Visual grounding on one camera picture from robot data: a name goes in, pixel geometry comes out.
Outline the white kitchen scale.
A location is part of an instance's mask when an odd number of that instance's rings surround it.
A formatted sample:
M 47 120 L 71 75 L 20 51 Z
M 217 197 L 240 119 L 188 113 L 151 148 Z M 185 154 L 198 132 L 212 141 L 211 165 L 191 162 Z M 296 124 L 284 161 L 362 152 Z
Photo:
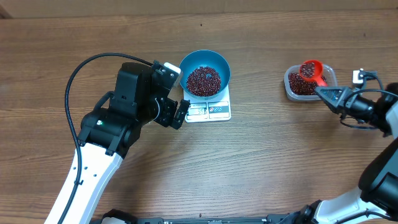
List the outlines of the white kitchen scale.
M 186 91 L 183 91 L 183 98 L 190 102 L 190 107 L 185 116 L 187 123 L 229 121 L 231 119 L 231 101 L 228 85 L 219 95 L 211 99 L 195 98 Z

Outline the clear plastic container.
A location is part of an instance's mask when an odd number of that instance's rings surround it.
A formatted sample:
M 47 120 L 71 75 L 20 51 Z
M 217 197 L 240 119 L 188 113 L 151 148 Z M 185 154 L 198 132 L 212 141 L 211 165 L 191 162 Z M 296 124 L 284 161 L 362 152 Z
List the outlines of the clear plastic container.
M 285 72 L 284 85 L 287 98 L 291 101 L 319 101 L 320 97 L 317 95 L 297 95 L 292 91 L 289 84 L 289 74 L 294 72 L 298 73 L 299 70 L 300 65 L 293 65 Z M 338 86 L 335 71 L 329 65 L 323 65 L 323 76 L 326 78 L 329 86 Z

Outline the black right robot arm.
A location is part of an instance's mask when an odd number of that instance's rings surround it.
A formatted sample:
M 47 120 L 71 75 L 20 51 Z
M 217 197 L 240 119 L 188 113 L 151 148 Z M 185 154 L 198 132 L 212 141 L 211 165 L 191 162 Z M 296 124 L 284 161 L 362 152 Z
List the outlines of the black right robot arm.
M 382 218 L 397 221 L 397 84 L 379 90 L 373 102 L 364 89 L 319 86 L 316 94 L 335 114 L 350 116 L 383 132 L 393 141 L 368 166 L 353 190 L 331 200 L 306 205 L 294 223 L 361 223 Z

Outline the blue bowl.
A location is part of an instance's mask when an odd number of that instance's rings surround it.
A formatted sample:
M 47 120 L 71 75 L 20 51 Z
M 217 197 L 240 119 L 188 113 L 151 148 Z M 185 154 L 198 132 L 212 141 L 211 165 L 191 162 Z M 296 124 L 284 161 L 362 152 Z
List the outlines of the blue bowl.
M 187 90 L 186 81 L 194 69 L 199 67 L 211 67 L 214 68 L 221 77 L 221 89 L 213 96 L 195 96 Z M 218 52 L 212 50 L 196 50 L 183 58 L 180 63 L 180 69 L 183 72 L 183 77 L 180 80 L 180 85 L 184 91 L 190 96 L 195 98 L 207 100 L 216 97 L 221 91 L 229 85 L 231 79 L 231 69 L 227 60 Z

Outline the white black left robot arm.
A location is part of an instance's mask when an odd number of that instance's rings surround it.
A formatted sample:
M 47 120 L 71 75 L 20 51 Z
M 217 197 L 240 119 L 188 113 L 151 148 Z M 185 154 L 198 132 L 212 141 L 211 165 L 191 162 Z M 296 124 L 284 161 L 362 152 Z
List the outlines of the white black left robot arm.
M 122 64 L 114 91 L 107 92 L 81 121 L 80 150 L 46 223 L 89 223 L 142 127 L 151 121 L 181 127 L 190 103 L 168 98 L 181 74 L 168 62 Z

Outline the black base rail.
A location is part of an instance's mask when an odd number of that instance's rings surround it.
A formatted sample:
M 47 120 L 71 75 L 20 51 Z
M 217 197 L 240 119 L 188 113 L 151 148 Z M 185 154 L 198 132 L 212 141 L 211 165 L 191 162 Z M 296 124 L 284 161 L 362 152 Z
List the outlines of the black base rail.
M 268 214 L 263 217 L 227 217 L 227 218 L 137 218 L 130 213 L 112 209 L 101 218 L 89 224 L 278 224 L 278 223 L 320 223 L 310 216 L 314 209 L 307 205 L 306 210 L 285 214 Z

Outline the red scoop blue handle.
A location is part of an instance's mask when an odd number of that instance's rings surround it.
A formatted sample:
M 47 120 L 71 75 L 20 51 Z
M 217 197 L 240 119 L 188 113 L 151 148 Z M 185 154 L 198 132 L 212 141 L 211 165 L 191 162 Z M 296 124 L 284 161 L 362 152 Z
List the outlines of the red scoop blue handle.
M 300 77 L 318 86 L 328 86 L 323 79 L 323 64 L 318 60 L 307 60 L 299 68 Z

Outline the red beans pile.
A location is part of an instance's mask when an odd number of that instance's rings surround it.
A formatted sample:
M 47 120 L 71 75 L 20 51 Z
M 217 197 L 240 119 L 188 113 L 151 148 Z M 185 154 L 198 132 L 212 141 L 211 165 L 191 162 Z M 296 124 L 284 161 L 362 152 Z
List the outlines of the red beans pile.
M 306 82 L 298 73 L 292 72 L 288 74 L 290 89 L 296 95 L 315 95 L 317 82 Z

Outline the red beans in bowl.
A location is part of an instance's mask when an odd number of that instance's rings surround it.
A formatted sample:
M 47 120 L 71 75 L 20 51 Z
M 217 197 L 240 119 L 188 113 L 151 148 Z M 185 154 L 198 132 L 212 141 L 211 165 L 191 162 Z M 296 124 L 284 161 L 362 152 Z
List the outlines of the red beans in bowl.
M 199 67 L 189 74 L 187 90 L 195 96 L 213 96 L 221 89 L 221 77 L 211 67 Z

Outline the red beans in scoop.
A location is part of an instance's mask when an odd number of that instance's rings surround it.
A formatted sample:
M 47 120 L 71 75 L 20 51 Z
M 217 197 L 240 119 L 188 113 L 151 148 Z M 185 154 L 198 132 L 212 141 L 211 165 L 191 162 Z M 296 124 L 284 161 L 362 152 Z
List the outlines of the red beans in scoop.
M 300 67 L 300 75 L 304 78 L 312 78 L 315 73 L 315 64 L 313 62 L 304 63 Z

